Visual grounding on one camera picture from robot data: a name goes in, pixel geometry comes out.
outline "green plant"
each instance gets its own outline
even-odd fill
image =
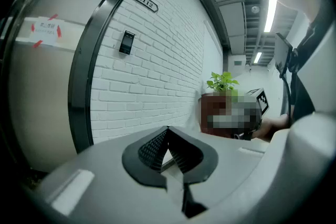
[[[225,92],[228,90],[234,90],[234,84],[239,84],[237,80],[231,80],[232,76],[230,72],[223,72],[222,75],[211,73],[212,80],[208,80],[208,88],[214,89],[216,92]]]

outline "ceiling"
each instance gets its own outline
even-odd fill
[[[287,37],[297,15],[297,11],[278,3],[271,32],[264,33],[268,0],[215,0],[215,5],[224,19],[232,54],[245,54],[246,64],[250,64],[261,51],[259,66],[267,66],[274,56],[275,33]],[[253,13],[252,7],[260,11]]]
[[[266,66],[274,56],[275,33],[280,32],[284,37],[287,37],[296,19],[297,11],[287,8],[278,2],[271,32],[265,33],[264,28],[268,10],[268,0],[244,0],[244,4],[247,26],[246,63],[249,64],[251,60],[254,61],[254,53],[261,51],[262,55],[258,65]],[[254,6],[260,8],[259,13],[254,14],[252,12],[252,7]],[[258,48],[256,49],[259,31],[261,35]]]

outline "black door frame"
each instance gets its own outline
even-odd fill
[[[27,163],[27,160],[18,143],[12,119],[10,117],[8,75],[15,38],[18,35],[20,27],[29,13],[30,8],[33,7],[37,1],[38,0],[13,0],[9,11],[3,19],[3,23],[0,25],[0,33],[2,33],[8,18],[12,18],[12,21],[8,25],[4,39],[2,41],[0,40],[0,134],[3,145],[5,145],[3,150],[5,150],[8,153],[7,155],[10,156],[8,158],[11,163],[11,165],[9,165],[10,168],[14,165],[16,167],[20,167],[21,169],[29,169],[29,164]]]
[[[93,145],[90,102],[93,71],[109,22],[123,0],[102,0],[85,26],[71,65],[68,111],[77,153]]]

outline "fluorescent light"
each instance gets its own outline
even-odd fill
[[[268,2],[268,12],[264,32],[268,33],[271,31],[275,10],[277,8],[277,0],[269,0]]]
[[[263,54],[263,53],[262,53],[262,52],[258,52],[258,53],[257,53],[256,59],[254,60],[254,63],[258,63],[261,54]]]

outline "white brick wall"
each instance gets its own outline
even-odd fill
[[[91,92],[95,143],[162,125],[183,125],[200,87],[204,21],[199,0],[152,0],[153,13],[124,0],[99,50]],[[131,55],[119,53],[125,30]]]

